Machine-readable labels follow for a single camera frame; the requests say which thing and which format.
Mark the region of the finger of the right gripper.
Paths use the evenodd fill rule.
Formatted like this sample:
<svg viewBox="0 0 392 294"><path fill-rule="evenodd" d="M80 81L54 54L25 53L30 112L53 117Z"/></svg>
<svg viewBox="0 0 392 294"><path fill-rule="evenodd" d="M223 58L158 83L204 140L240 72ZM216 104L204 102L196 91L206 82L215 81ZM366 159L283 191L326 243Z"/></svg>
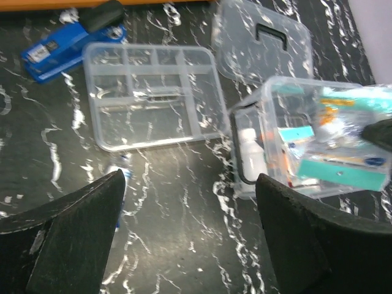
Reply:
<svg viewBox="0 0 392 294"><path fill-rule="evenodd" d="M392 151L392 122L384 119L367 125L361 132L361 138L385 151Z"/></svg>

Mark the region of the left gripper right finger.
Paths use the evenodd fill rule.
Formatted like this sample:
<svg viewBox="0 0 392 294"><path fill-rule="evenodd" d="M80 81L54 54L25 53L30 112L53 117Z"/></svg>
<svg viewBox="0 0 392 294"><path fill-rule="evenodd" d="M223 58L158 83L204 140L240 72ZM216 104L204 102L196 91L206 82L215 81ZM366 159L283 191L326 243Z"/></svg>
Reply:
<svg viewBox="0 0 392 294"><path fill-rule="evenodd" d="M261 174L255 184L280 293L391 293L391 226Z"/></svg>

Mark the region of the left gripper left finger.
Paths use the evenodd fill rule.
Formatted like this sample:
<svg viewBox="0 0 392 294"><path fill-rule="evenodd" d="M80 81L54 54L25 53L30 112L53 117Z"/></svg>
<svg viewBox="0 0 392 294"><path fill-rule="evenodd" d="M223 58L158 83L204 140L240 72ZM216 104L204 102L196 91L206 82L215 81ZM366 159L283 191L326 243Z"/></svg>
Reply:
<svg viewBox="0 0 392 294"><path fill-rule="evenodd" d="M1 293L99 293L124 189L117 170L1 219Z"/></svg>

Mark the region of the clear medicine kit box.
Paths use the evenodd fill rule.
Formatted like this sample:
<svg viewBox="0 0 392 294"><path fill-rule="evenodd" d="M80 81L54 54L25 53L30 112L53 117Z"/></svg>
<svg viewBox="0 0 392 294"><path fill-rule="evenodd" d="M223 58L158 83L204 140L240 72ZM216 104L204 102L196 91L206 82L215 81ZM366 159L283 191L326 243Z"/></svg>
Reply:
<svg viewBox="0 0 392 294"><path fill-rule="evenodd" d="M391 153L361 134L389 118L389 86L271 77L230 112L234 190L255 197L264 173L312 198L381 191Z"/></svg>

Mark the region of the white plastic bottle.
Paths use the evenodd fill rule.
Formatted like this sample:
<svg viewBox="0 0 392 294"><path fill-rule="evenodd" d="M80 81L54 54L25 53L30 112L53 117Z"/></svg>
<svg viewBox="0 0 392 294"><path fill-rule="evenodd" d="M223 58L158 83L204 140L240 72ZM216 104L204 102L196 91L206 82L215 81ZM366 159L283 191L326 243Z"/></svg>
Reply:
<svg viewBox="0 0 392 294"><path fill-rule="evenodd" d="M257 143L253 128L241 129L238 138L243 175L247 181L255 182L259 174L268 174L264 149Z"/></svg>

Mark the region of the teal header cotton swab bag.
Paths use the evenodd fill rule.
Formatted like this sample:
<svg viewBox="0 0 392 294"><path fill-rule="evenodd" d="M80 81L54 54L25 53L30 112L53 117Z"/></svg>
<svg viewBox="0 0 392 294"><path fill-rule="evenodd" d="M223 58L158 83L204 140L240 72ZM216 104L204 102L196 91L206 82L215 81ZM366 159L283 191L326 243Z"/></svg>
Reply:
<svg viewBox="0 0 392 294"><path fill-rule="evenodd" d="M389 181L391 160L382 166L355 164L348 157L334 157L315 141L311 126L279 128L288 163L289 187L294 189L382 190Z"/></svg>

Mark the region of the clear teal bandage packet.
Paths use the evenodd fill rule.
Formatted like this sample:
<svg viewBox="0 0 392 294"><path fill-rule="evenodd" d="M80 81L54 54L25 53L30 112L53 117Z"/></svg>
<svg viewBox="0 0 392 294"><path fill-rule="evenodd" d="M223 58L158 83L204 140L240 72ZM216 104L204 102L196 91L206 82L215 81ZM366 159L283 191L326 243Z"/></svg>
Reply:
<svg viewBox="0 0 392 294"><path fill-rule="evenodd" d="M391 88L361 86L323 87L318 93L314 122L315 141L336 157L355 164L384 165L389 155L361 138L366 126L391 118Z"/></svg>

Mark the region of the brown medicine bottle orange cap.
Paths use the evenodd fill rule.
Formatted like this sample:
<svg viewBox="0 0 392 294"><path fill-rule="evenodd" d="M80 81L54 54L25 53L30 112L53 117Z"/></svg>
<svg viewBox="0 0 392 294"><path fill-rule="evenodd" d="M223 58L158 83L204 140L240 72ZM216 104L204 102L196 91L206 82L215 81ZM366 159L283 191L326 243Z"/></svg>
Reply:
<svg viewBox="0 0 392 294"><path fill-rule="evenodd" d="M290 182L288 163L279 134L273 130L266 131L263 139L266 148L268 174L276 181L288 186Z"/></svg>

